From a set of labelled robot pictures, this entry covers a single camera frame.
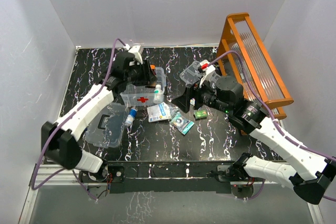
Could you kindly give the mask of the brown bottle orange cap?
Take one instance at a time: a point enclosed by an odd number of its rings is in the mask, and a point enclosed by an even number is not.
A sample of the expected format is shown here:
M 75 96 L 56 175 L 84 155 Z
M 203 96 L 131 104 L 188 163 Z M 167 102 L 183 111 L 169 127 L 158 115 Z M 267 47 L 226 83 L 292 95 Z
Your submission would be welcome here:
M 153 73 L 153 75 L 156 75 L 155 73 L 155 65 L 150 65 L 151 71 Z

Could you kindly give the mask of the teal packet with round item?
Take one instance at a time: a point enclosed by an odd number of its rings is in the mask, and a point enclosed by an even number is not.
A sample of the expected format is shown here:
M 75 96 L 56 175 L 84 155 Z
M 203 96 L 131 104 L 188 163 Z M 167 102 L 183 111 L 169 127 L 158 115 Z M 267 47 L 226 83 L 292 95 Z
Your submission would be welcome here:
M 186 135 L 194 126 L 194 122 L 185 118 L 180 112 L 176 112 L 170 120 L 170 125 L 175 127 L 183 135 Z

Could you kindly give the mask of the white blue mask packet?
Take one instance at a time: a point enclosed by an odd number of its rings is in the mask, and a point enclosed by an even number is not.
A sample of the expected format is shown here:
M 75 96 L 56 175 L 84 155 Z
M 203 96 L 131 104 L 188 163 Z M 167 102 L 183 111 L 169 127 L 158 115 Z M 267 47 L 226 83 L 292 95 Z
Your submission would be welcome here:
M 149 123 L 171 119 L 170 106 L 164 102 L 147 107 Z

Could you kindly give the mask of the clear first aid box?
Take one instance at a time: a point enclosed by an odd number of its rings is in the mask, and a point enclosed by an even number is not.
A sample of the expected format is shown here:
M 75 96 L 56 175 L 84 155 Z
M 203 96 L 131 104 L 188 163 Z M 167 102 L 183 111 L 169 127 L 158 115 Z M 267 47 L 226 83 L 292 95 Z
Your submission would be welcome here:
M 166 74 L 162 67 L 155 67 L 155 73 L 157 76 L 157 84 L 162 86 L 162 91 L 165 93 L 166 88 Z M 149 86 L 134 86 L 132 84 L 127 85 L 124 92 L 122 92 L 121 98 L 125 105 L 130 106 L 152 106 L 156 105 L 153 102 L 154 87 Z

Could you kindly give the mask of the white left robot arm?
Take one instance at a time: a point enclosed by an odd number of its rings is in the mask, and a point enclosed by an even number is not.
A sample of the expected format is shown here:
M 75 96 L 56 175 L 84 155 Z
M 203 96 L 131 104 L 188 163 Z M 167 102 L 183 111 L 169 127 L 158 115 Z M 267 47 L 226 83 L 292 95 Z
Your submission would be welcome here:
M 96 181 L 108 177 L 107 163 L 83 150 L 78 141 L 91 121 L 112 103 L 127 85 L 149 86 L 157 77 L 147 60 L 122 51 L 112 56 L 106 72 L 85 97 L 56 122 L 41 127 L 43 155 L 67 170 L 78 169 L 90 173 Z

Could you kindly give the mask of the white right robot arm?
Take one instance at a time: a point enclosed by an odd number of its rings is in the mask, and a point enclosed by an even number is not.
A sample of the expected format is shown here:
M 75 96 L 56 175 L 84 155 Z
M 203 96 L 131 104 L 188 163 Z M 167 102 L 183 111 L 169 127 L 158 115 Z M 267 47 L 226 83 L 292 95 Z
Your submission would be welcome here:
M 218 178 L 247 180 L 262 178 L 292 189 L 304 201 L 317 205 L 335 178 L 335 158 L 310 151 L 275 122 L 259 102 L 244 98 L 243 86 L 230 76 L 220 77 L 213 89 L 208 82 L 188 84 L 184 93 L 172 103 L 184 113 L 203 105 L 228 114 L 237 129 L 261 141 L 285 162 L 266 161 L 251 153 L 241 157 L 225 170 L 218 169 Z

